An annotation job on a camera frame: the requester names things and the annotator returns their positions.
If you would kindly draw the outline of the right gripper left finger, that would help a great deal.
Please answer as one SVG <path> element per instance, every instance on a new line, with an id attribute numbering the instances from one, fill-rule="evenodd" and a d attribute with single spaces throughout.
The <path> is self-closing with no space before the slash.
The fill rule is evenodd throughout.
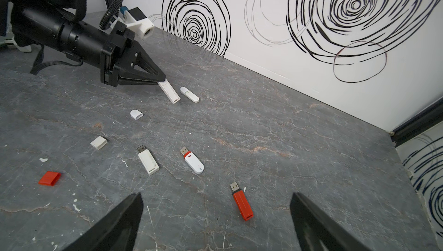
<path id="1" fill-rule="evenodd" d="M 132 251 L 143 209 L 141 194 L 129 195 L 65 250 Z"/>

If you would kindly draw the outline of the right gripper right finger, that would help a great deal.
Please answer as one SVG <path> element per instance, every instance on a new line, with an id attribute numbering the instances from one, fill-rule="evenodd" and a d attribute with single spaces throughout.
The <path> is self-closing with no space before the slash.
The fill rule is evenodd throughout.
<path id="1" fill-rule="evenodd" d="M 291 198 L 290 213 L 303 251 L 369 250 L 300 192 Z"/>

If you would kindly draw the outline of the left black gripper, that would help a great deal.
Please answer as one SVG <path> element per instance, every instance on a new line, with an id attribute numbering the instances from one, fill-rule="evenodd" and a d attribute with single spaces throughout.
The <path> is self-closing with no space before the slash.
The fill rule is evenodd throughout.
<path id="1" fill-rule="evenodd" d="M 100 69 L 100 80 L 110 86 L 157 85 L 165 73 L 151 59 L 135 33 L 118 22 L 107 34 L 84 21 L 71 22 L 41 0 L 15 0 L 12 31 L 19 45 L 53 48 L 73 61 Z"/>

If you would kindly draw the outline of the rounded white usb cap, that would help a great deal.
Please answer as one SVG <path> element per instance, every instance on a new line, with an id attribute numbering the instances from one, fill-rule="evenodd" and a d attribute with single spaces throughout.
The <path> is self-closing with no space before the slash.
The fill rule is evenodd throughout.
<path id="1" fill-rule="evenodd" d="M 139 110 L 132 110 L 131 112 L 130 112 L 130 116 L 131 116 L 131 118 L 132 119 L 134 119 L 134 120 L 139 120 L 141 117 L 143 117 L 144 115 L 143 115 L 143 113 L 141 113 Z"/>

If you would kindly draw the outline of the long white usb drive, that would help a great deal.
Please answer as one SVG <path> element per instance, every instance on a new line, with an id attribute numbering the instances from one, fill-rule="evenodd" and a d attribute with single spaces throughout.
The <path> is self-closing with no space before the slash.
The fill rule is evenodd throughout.
<path id="1" fill-rule="evenodd" d="M 167 79 L 164 82 L 158 82 L 158 85 L 172 104 L 176 104 L 181 99 Z"/>

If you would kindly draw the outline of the white green usb drive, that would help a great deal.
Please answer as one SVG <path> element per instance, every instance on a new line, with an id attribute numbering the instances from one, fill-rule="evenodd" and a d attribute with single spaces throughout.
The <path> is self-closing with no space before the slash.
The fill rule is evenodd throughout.
<path id="1" fill-rule="evenodd" d="M 199 103 L 200 98 L 186 87 L 181 87 L 180 92 L 194 103 Z"/>

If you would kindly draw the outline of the white square usb cap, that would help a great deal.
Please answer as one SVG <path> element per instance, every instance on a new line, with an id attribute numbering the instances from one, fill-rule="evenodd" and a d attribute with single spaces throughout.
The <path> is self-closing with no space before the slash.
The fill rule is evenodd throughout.
<path id="1" fill-rule="evenodd" d="M 102 136 L 98 136 L 96 139 L 94 139 L 91 142 L 91 146 L 94 147 L 97 150 L 100 150 L 101 148 L 103 148 L 106 144 L 108 143 L 107 139 L 102 137 Z"/>

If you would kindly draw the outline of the white rectangular usb drive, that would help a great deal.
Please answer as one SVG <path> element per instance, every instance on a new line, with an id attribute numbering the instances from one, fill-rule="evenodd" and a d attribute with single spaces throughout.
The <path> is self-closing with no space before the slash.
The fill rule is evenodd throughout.
<path id="1" fill-rule="evenodd" d="M 139 146 L 137 147 L 137 151 L 138 157 L 149 176 L 156 173 L 160 169 L 149 149 L 147 149 L 145 146 Z"/>

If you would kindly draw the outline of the white red usb drive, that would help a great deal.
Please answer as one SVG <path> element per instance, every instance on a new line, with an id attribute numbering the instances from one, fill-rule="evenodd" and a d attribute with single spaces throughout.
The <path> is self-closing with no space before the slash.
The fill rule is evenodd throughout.
<path id="1" fill-rule="evenodd" d="M 198 157 L 186 147 L 180 149 L 181 154 L 188 166 L 196 174 L 201 174 L 204 171 L 203 163 L 198 159 Z"/>

